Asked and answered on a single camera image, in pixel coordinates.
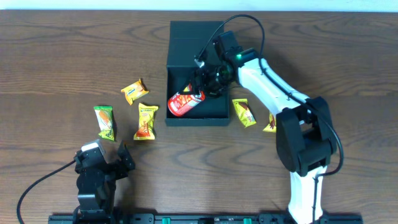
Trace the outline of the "red Pringles can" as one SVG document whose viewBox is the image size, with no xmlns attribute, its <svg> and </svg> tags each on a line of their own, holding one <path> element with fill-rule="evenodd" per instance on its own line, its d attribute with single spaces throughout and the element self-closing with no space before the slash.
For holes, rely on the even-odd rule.
<svg viewBox="0 0 398 224">
<path fill-rule="evenodd" d="M 201 103 L 204 99 L 204 92 L 199 91 L 198 94 L 194 94 L 193 87 L 189 84 L 182 91 L 177 92 L 169 98 L 167 106 L 174 116 L 181 117 Z"/>
</svg>

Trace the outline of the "green wafer snack packet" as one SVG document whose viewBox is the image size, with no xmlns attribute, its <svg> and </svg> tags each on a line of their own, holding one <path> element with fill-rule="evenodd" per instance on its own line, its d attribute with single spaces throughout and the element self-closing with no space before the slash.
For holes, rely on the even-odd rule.
<svg viewBox="0 0 398 224">
<path fill-rule="evenodd" d="M 102 139 L 114 140 L 114 128 L 113 128 L 113 107 L 112 106 L 94 106 L 93 107 L 100 132 L 98 136 Z"/>
</svg>

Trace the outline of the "yellow-orange biscuit packet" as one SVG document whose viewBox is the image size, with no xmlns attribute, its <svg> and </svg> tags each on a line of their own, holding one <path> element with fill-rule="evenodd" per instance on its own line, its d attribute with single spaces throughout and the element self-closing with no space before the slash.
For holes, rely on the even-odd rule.
<svg viewBox="0 0 398 224">
<path fill-rule="evenodd" d="M 123 88 L 121 90 L 121 93 L 124 93 L 126 101 L 130 105 L 132 105 L 135 100 L 148 94 L 149 91 L 146 90 L 144 84 L 142 83 L 142 80 L 139 79 L 138 81 L 134 82 L 133 84 Z"/>
</svg>

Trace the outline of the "yellow Apollo chocolate packet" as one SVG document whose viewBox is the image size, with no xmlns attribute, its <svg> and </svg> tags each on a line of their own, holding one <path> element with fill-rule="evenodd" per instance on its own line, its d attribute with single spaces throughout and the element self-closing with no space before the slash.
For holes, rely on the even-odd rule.
<svg viewBox="0 0 398 224">
<path fill-rule="evenodd" d="M 268 125 L 263 129 L 264 132 L 267 133 L 276 133 L 277 128 L 276 128 L 276 118 L 272 113 L 269 113 L 269 123 Z"/>
</svg>

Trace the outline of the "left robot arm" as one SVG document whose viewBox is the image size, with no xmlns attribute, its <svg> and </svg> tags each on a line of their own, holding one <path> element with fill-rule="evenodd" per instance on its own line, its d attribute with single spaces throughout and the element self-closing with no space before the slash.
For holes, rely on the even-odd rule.
<svg viewBox="0 0 398 224">
<path fill-rule="evenodd" d="M 100 140 L 86 143 L 76 153 L 75 172 L 79 175 L 79 206 L 72 215 L 73 223 L 118 223 L 119 212 L 114 210 L 116 181 L 128 176 L 135 169 L 135 163 L 127 149 L 127 144 L 120 143 L 113 162 L 106 162 L 105 150 Z"/>
</svg>

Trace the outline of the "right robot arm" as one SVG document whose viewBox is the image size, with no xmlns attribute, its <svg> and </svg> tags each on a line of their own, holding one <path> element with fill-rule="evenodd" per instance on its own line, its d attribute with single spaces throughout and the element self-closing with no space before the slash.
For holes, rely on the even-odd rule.
<svg viewBox="0 0 398 224">
<path fill-rule="evenodd" d="M 275 118 L 277 154 L 290 172 L 290 216 L 296 223 L 320 221 L 322 180 L 338 143 L 327 102 L 292 88 L 259 52 L 238 45 L 233 32 L 212 44 L 220 64 L 208 62 L 204 51 L 195 57 L 196 90 L 218 96 L 236 82 L 260 100 Z"/>
</svg>

